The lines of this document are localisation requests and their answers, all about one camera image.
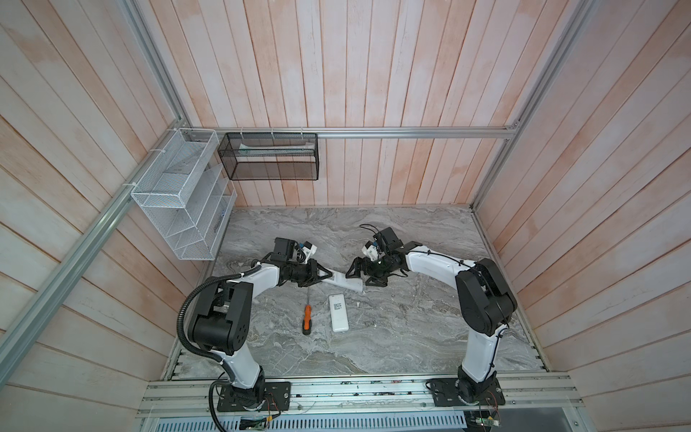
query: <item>black mesh basket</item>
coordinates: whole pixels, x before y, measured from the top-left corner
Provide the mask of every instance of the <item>black mesh basket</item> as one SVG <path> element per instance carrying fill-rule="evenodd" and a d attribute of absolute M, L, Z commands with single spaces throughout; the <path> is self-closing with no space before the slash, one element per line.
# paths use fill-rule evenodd
<path fill-rule="evenodd" d="M 218 148 L 231 180 L 318 180 L 315 133 L 226 133 Z"/>

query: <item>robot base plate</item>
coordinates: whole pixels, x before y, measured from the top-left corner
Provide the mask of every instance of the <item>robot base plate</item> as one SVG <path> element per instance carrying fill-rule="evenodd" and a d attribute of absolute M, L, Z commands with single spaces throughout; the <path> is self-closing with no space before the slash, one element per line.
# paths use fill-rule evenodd
<path fill-rule="evenodd" d="M 271 404 L 271 412 L 276 411 L 276 407 L 274 406 L 274 400 L 280 411 L 288 411 L 288 408 L 290 407 L 290 382 L 268 382 L 266 383 L 266 386 L 264 388 L 264 395 Z M 218 400 L 217 410 L 219 413 L 242 411 L 246 411 L 248 413 L 260 413 L 266 411 L 266 403 L 262 405 L 262 408 L 260 410 L 249 411 L 240 404 L 238 398 L 235 396 L 235 393 L 233 391 L 233 386 L 228 385 L 221 387 L 220 399 Z"/>
<path fill-rule="evenodd" d="M 435 406 L 468 406 L 458 397 L 456 381 L 458 378 L 435 378 L 427 381 L 427 387 L 432 392 Z M 497 377 L 491 382 L 478 398 L 480 405 L 505 405 L 504 393 L 499 386 Z"/>

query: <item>marble tabletop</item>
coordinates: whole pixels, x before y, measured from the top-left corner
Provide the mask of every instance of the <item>marble tabletop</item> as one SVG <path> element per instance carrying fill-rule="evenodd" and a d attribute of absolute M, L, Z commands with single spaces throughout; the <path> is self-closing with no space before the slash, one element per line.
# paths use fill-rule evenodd
<path fill-rule="evenodd" d="M 419 241 L 461 259 L 488 256 L 468 209 L 439 207 L 339 207 L 235 209 L 214 267 L 214 276 L 248 268 L 271 252 L 275 237 L 309 241 L 315 259 L 345 272 L 371 240 L 358 228 L 392 227 L 400 239 Z M 390 277 L 385 288 L 357 293 L 320 283 L 310 289 L 312 334 L 301 332 L 307 288 L 286 283 L 253 300 L 247 343 L 267 376 L 456 373 L 463 360 L 468 326 L 455 288 L 422 274 Z M 344 294 L 350 329 L 331 329 L 328 296 Z M 538 370 L 518 320 L 502 338 L 499 370 Z M 218 366 L 188 355 L 180 378 L 211 377 Z"/>

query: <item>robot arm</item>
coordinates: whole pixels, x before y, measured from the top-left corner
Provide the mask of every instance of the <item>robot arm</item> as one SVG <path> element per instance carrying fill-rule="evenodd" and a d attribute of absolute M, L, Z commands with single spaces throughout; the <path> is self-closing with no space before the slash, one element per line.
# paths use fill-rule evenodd
<path fill-rule="evenodd" d="M 493 362 L 499 339 L 517 308 L 499 268 L 490 259 L 462 260 L 421 243 L 404 245 L 390 227 L 377 232 L 374 239 L 363 247 L 366 257 L 356 258 L 346 277 L 365 274 L 369 276 L 366 285 L 386 286 L 396 271 L 418 272 L 455 288 L 463 319 L 471 328 L 456 387 L 464 403 L 477 403 L 495 381 Z"/>
<path fill-rule="evenodd" d="M 286 238 L 274 240 L 274 251 L 251 270 L 209 278 L 185 301 L 178 316 L 178 338 L 191 352 L 217 361 L 228 375 L 233 393 L 248 409 L 261 407 L 264 401 L 264 372 L 254 361 L 245 340 L 249 330 L 252 299 L 287 281 L 307 287 L 319 282 L 331 283 L 355 291 L 362 291 L 362 281 L 346 281 L 342 273 L 333 272 L 317 263 L 311 256 L 316 246 Z M 197 297 L 191 319 L 184 333 L 187 306 Z"/>

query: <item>screwdriver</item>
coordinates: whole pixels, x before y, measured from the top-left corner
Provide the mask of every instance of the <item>screwdriver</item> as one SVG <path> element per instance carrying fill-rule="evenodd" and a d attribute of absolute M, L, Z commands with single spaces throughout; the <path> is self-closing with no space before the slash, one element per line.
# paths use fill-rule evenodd
<path fill-rule="evenodd" d="M 312 306 L 310 306 L 310 287 L 307 287 L 307 305 L 305 306 L 305 318 L 303 319 L 303 335 L 312 332 Z"/>

